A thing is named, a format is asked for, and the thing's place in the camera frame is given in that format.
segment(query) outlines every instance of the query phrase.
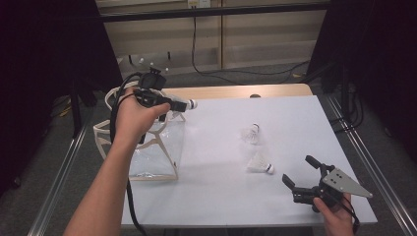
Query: white table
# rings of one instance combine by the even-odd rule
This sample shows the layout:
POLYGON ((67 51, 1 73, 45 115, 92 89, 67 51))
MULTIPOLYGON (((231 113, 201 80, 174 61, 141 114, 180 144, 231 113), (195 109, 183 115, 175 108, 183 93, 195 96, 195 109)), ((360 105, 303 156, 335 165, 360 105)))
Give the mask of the white table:
MULTIPOLYGON (((184 115, 179 180, 132 182, 136 214, 143 226, 321 224, 322 216, 311 206, 293 203, 291 191, 281 181, 285 173, 298 187, 318 185, 320 172, 304 160, 307 154, 336 165, 357 181, 315 96, 199 100, 199 107, 184 115), (239 138, 240 129, 252 123, 261 127, 256 146, 239 138), (273 175, 247 172, 257 150, 275 167, 273 175)), ((352 204, 362 223, 377 222, 367 199, 353 197, 352 204)), ((122 226, 132 224, 125 200, 122 226)))

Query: carpeted floor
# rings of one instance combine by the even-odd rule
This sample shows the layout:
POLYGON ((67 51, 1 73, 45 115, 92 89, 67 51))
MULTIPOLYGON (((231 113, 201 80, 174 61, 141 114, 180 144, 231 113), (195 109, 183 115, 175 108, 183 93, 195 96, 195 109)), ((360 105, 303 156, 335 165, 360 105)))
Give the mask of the carpeted floor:
MULTIPOLYGON (((265 67, 244 68, 252 72, 279 72, 290 69, 291 65, 275 65, 265 67)), ((293 73, 303 73, 307 65, 301 66, 293 73)), ((281 82, 296 83, 299 79, 288 77, 288 73, 274 76, 260 76, 238 72, 223 72, 215 74, 216 76, 227 78, 229 81, 243 85, 252 84, 279 84, 281 82)), ((201 86, 230 86, 220 78, 202 77, 197 73, 167 76, 167 88, 179 87, 201 87, 201 86)), ((314 94, 320 99, 325 113, 331 120, 335 118, 331 107, 328 104, 328 94, 323 94, 320 89, 320 81, 314 81, 310 84, 314 94)), ((101 157, 93 142, 93 132, 90 127, 93 124, 102 121, 108 116, 108 110, 104 106, 102 99, 104 94, 97 93, 99 103, 95 108, 85 108, 82 106, 82 114, 92 111, 92 117, 89 121, 89 128, 86 136, 75 159, 67 182, 64 186, 61 197, 58 199, 55 210, 53 211, 48 227, 42 235, 60 235, 62 234, 72 212, 80 201, 83 193, 92 181, 95 172, 101 163, 101 157)), ((338 97, 339 92, 336 90, 332 96, 338 97)), ((53 114, 59 113, 65 103, 57 106, 53 114)), ((44 137, 42 144, 39 146, 36 155, 33 157, 30 165, 22 175, 22 186, 19 189, 11 189, 6 192, 0 199, 0 235, 28 235, 38 211, 40 210, 45 197, 48 194, 54 178, 63 162, 68 147, 72 141, 72 117, 71 113, 64 117, 54 117, 49 126, 48 133, 44 137)), ((413 197, 413 189, 417 185, 417 166, 406 154, 401 144, 393 138, 386 135, 384 124, 381 123, 378 116, 364 102, 364 120, 356 129, 362 141, 378 163, 381 171, 387 178, 387 181, 393 186, 395 192, 405 204, 413 218, 417 216, 417 199, 413 197)), ((370 205, 377 216, 378 223, 373 225, 363 225, 357 235, 404 235, 396 218, 387 206, 386 200, 379 194, 378 186, 375 184, 367 169, 364 167, 362 160, 351 144, 345 133, 338 133, 337 138, 346 156, 352 165, 361 184, 370 192, 375 193, 375 197, 370 199, 370 205)), ((263 229, 265 235, 278 235, 276 229, 263 229)), ((134 230, 123 230, 122 235, 139 235, 134 230)), ((150 230, 149 235, 227 235, 227 231, 221 229, 200 229, 200 230, 183 230, 177 232, 169 230, 150 230)), ((314 235, 324 235, 322 227, 314 227, 314 235)))

